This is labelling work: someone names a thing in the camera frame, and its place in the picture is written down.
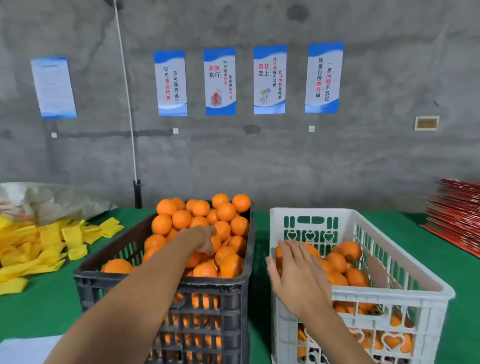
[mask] yellow pile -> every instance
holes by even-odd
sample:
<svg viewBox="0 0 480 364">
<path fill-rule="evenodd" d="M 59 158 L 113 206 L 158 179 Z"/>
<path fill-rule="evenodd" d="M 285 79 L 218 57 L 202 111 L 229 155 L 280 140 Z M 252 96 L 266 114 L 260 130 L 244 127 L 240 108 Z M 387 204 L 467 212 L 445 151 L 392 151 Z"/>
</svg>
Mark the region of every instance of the yellow pile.
<svg viewBox="0 0 480 364">
<path fill-rule="evenodd" d="M 83 258 L 88 253 L 87 244 L 111 238 L 122 229 L 115 218 L 99 226 L 63 219 L 39 227 L 0 216 L 0 295 L 22 292 L 28 283 L 22 277 L 55 272 L 67 256 L 70 260 Z"/>
</svg>

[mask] poster illustration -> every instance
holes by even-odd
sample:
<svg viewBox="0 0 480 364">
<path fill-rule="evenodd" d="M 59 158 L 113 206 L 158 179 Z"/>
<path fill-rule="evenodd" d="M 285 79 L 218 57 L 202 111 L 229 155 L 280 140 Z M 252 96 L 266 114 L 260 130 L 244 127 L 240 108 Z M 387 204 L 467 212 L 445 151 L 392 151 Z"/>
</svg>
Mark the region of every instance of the poster illustration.
<svg viewBox="0 0 480 364">
<path fill-rule="evenodd" d="M 253 48 L 253 113 L 285 114 L 287 46 Z"/>
<path fill-rule="evenodd" d="M 185 52 L 156 50 L 153 58 L 159 116 L 187 116 Z"/>
<path fill-rule="evenodd" d="M 236 115 L 235 48 L 204 49 L 206 114 Z"/>
<path fill-rule="evenodd" d="M 338 111 L 343 49 L 342 42 L 309 45 L 305 113 Z"/>
<path fill-rule="evenodd" d="M 30 63 L 42 118 L 76 118 L 67 59 L 33 58 Z"/>
</svg>

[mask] concrete wall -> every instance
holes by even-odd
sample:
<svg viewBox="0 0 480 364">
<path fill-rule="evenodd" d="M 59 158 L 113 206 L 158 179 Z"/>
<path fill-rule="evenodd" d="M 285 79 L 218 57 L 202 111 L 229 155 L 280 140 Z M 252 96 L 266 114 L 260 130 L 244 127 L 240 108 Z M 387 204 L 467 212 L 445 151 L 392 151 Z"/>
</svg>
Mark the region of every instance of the concrete wall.
<svg viewBox="0 0 480 364">
<path fill-rule="evenodd" d="M 224 191 L 260 207 L 417 210 L 435 179 L 479 178 L 478 0 L 123 2 L 145 206 Z M 340 110 L 304 114 L 307 46 L 337 40 Z M 288 45 L 285 115 L 253 115 L 252 48 L 267 44 Z M 203 48 L 226 46 L 237 49 L 237 116 L 206 117 Z M 158 117 L 155 49 L 186 52 L 188 117 Z M 29 60 L 52 55 L 69 61 L 77 119 L 39 116 Z M 119 55 L 102 0 L 0 0 L 1 182 L 64 183 L 133 203 Z M 413 132 L 416 115 L 440 115 L 439 130 Z"/>
</svg>

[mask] hand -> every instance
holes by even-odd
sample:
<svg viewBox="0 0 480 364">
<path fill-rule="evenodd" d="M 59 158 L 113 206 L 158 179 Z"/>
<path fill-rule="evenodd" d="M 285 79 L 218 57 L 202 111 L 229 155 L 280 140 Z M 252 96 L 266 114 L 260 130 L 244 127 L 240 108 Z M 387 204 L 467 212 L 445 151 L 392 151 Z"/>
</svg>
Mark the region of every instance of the hand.
<svg viewBox="0 0 480 364">
<path fill-rule="evenodd" d="M 332 286 L 318 262 L 303 243 L 278 242 L 282 249 L 283 273 L 278 274 L 273 258 L 268 256 L 268 274 L 273 292 L 285 307 L 302 322 L 311 314 L 332 309 Z"/>
<path fill-rule="evenodd" d="M 193 244 L 199 253 L 213 255 L 214 249 L 210 240 L 213 235 L 216 235 L 215 226 L 195 226 L 180 230 L 175 238 Z"/>
</svg>

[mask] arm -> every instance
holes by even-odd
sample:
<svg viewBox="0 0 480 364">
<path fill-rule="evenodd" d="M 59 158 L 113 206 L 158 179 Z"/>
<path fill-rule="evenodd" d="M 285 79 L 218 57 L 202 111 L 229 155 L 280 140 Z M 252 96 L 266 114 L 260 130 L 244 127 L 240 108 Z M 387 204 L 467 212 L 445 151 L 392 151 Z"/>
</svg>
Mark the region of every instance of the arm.
<svg viewBox="0 0 480 364">
<path fill-rule="evenodd" d="M 44 364 L 141 364 L 170 308 L 185 265 L 197 250 L 213 252 L 216 230 L 195 227 L 178 235 L 85 312 Z"/>
<path fill-rule="evenodd" d="M 271 257 L 266 262 L 272 289 L 285 307 L 305 325 L 331 363 L 372 364 L 371 357 L 332 308 L 332 287 L 318 260 L 303 244 L 279 242 L 279 245 L 283 256 L 282 277 Z"/>
</svg>

